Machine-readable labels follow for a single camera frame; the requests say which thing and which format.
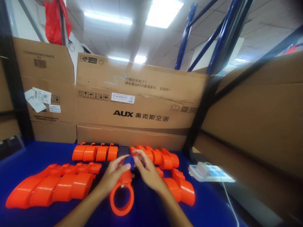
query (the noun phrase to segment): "blue tabletop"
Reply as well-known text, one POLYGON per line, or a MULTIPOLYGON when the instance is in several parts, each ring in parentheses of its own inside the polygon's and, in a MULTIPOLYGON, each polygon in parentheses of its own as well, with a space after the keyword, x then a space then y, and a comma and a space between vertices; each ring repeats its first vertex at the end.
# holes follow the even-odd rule
MULTIPOLYGON (((75 164, 71 160, 75 144, 33 142, 0 162, 0 220, 1 226, 54 226, 74 209, 80 200, 55 202, 49 207, 31 207, 29 209, 7 209, 5 202, 13 189, 25 178, 44 170, 50 164, 75 164)), ((184 173, 195 190, 194 206, 180 203, 188 219, 194 226, 236 226, 235 218, 226 198, 218 194, 208 183, 200 183, 188 174, 190 164, 181 152, 176 153, 180 160, 179 170, 184 173)), ((107 164, 102 165, 101 173, 96 177, 92 188, 99 182, 107 164)), ((132 181, 134 205, 123 217, 116 216, 105 199, 95 210, 86 226, 169 226, 164 207, 158 195, 142 181, 135 170, 132 181)), ((171 177, 171 171, 164 171, 165 177, 171 177)), ((238 217, 240 226, 246 226, 238 217)))

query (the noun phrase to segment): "white wall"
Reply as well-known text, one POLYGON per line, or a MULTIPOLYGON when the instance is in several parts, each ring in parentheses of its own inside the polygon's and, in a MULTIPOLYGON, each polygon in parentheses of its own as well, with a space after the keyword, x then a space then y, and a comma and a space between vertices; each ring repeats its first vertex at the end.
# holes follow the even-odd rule
MULTIPOLYGON (((32 17, 35 20, 38 29, 41 31, 41 34, 44 37, 45 42, 48 43, 48 40, 45 36, 45 24, 44 25, 40 24, 41 21, 45 21, 44 18, 41 18, 42 16, 45 17, 45 13, 43 14, 43 10, 41 10, 42 6, 35 0, 24 0, 24 2, 26 3, 30 13, 32 14, 32 17)), ((6 0, 6 4, 12 25, 13 36, 40 41, 29 19, 27 18, 25 12, 23 11, 19 1, 6 0)), ((72 59, 72 62, 74 64, 74 74, 76 81, 78 53, 83 52, 83 47, 81 46, 79 40, 75 38, 72 32, 69 36, 69 39, 73 42, 73 44, 68 45, 68 51, 72 59)))

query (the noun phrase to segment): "person's right hand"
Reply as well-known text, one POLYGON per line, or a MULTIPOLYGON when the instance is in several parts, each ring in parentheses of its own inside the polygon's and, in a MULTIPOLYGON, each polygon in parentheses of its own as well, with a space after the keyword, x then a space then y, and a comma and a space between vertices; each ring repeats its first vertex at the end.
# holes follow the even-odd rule
POLYGON ((168 189, 164 180, 160 177, 154 164, 145 154, 145 152, 143 150, 133 150, 132 153, 138 153, 138 155, 134 156, 134 161, 141 173, 143 181, 147 184, 147 186, 154 189, 156 192, 161 192, 168 189))

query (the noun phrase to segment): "fluorescent light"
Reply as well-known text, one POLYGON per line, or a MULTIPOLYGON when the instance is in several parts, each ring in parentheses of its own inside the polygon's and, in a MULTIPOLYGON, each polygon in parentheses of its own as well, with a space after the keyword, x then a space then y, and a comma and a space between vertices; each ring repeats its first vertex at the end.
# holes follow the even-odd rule
POLYGON ((145 24, 168 28, 183 5, 176 0, 153 0, 145 24))
POLYGON ((247 62, 246 60, 236 58, 235 61, 247 62))
POLYGON ((133 24, 133 22, 131 20, 122 19, 119 16, 112 16, 112 15, 106 15, 106 14, 95 14, 95 13, 89 13, 89 12, 84 12, 84 15, 91 17, 91 18, 108 21, 108 22, 113 22, 113 23, 118 23, 118 24, 127 24, 127 25, 133 24))
POLYGON ((145 63, 145 61, 146 61, 146 57, 145 56, 140 56, 140 55, 137 55, 136 57, 135 57, 135 63, 139 63, 139 64, 144 64, 145 63))
POLYGON ((108 57, 110 59, 116 60, 116 61, 125 61, 125 62, 129 62, 129 59, 126 58, 117 58, 117 57, 108 57))

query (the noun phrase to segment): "white label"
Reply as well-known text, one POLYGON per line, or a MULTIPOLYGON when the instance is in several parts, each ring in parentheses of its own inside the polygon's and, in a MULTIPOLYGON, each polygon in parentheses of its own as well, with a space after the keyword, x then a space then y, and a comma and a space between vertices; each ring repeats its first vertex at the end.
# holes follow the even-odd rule
POLYGON ((41 90, 41 89, 38 89, 38 88, 34 88, 33 87, 33 91, 34 91, 34 98, 41 101, 41 102, 44 102, 44 103, 47 103, 47 104, 50 104, 51 103, 51 93, 48 92, 48 91, 44 91, 44 90, 41 90))
POLYGON ((123 94, 118 94, 118 93, 112 93, 111 99, 112 99, 112 101, 126 102, 126 103, 130 103, 130 104, 134 104, 134 102, 135 102, 135 96, 123 95, 123 94))
POLYGON ((50 105, 50 111, 54 113, 61 113, 61 109, 59 105, 50 105))
POLYGON ((43 102, 34 98, 35 92, 33 91, 33 89, 24 92, 24 95, 25 95, 25 99, 28 101, 28 103, 32 106, 32 108, 34 108, 34 110, 37 113, 46 109, 46 106, 43 104, 43 102))

